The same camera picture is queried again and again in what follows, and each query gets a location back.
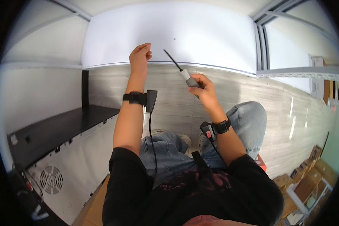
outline forearm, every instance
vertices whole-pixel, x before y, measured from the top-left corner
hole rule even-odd
[[[143,77],[131,74],[125,93],[128,94],[134,91],[143,93],[145,84]],[[124,101],[114,128],[113,147],[127,148],[139,156],[142,133],[143,106]]]
[[[208,110],[208,113],[212,123],[218,124],[227,120],[227,116],[220,105]],[[232,161],[246,154],[244,145],[232,126],[226,133],[217,134],[216,140],[218,151],[226,166],[229,166]]]

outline black t-shirt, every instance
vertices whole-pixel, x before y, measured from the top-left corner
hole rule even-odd
[[[199,215],[275,225],[284,209],[280,189],[248,155],[226,170],[183,172],[153,190],[153,178],[130,150],[114,148],[109,170],[104,226],[175,226]]]

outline hand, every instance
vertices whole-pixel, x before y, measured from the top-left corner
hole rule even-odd
[[[152,58],[151,43],[137,46],[129,55],[131,75],[147,77],[147,62]]]
[[[210,110],[220,107],[213,82],[203,74],[192,74],[190,76],[199,84],[199,86],[202,87],[202,89],[197,87],[188,87],[187,90],[190,93],[199,96],[205,110],[209,113]]]

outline t-shirt sleeve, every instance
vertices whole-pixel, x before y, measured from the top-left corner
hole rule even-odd
[[[266,210],[270,225],[275,225],[284,211],[284,197],[279,187],[271,180],[265,171],[249,156],[244,155],[231,162],[227,173],[239,182],[257,198],[257,203]]]
[[[140,158],[125,148],[114,148],[109,161],[107,194],[102,221],[108,225],[131,225],[138,217],[138,207],[152,190],[153,178],[148,176]]]

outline person's left hand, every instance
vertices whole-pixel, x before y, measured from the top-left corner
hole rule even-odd
[[[131,74],[147,76],[147,62],[152,58],[151,43],[137,46],[129,55]]]

